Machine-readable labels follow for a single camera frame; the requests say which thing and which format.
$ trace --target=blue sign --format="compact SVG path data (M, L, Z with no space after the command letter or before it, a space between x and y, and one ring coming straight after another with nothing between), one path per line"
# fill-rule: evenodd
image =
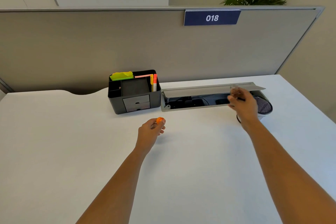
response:
M241 10L186 10L185 26L236 25Z

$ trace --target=desk organizer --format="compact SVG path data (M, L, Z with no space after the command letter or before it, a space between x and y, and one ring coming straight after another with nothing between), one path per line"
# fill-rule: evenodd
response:
M155 70L133 72L134 76L156 74ZM112 81L109 77L108 98L116 114L134 112L161 105L161 87L157 80L157 91L151 92L151 78L133 78Z

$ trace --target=cubicle partition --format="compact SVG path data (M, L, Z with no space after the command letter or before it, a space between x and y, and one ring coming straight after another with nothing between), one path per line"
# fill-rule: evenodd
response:
M216 26L183 26L185 9L0 10L1 82L87 94L122 71L155 69L160 82L275 74L324 8L226 7L241 10L237 24Z

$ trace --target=left hand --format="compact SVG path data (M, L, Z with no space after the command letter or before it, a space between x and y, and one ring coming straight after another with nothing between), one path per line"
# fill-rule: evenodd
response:
M156 118L144 123L138 130L135 150L147 155L155 144L157 137L164 133L165 123L166 120L161 120L159 124L156 124Z

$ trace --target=left arm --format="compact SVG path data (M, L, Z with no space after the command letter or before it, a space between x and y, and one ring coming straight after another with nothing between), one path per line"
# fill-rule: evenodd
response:
M134 150L79 218L77 224L128 224L142 162L157 136L165 129L165 120L159 124L155 122L156 119L151 119L139 128Z

